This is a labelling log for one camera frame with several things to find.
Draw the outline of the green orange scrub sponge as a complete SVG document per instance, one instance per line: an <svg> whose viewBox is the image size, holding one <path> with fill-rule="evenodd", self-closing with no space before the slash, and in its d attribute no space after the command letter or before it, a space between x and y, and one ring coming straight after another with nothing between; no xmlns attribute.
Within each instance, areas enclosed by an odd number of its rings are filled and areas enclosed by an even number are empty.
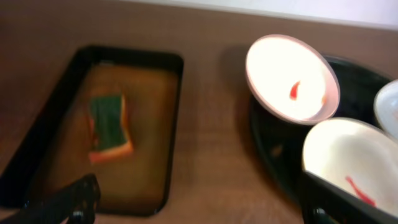
<svg viewBox="0 0 398 224"><path fill-rule="evenodd" d="M92 164L133 153L124 95L93 97L89 103L88 122L93 145L88 158Z"/></svg>

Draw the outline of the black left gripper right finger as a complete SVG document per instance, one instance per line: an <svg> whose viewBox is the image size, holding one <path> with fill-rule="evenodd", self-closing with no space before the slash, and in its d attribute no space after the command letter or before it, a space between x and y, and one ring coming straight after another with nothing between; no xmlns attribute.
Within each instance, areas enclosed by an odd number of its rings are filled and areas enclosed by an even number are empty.
<svg viewBox="0 0 398 224"><path fill-rule="evenodd" d="M397 224L397 217L308 172L300 178L300 206L305 223L318 223L316 210L320 208L338 223Z"/></svg>

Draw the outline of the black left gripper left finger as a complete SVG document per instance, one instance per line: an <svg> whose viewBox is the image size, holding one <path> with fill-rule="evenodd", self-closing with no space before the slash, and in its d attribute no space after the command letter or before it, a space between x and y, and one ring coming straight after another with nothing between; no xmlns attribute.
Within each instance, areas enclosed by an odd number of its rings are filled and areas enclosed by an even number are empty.
<svg viewBox="0 0 398 224"><path fill-rule="evenodd" d="M15 214L1 220L1 224L94 224L100 195L96 176L88 174L62 188L49 198L26 205Z"/></svg>

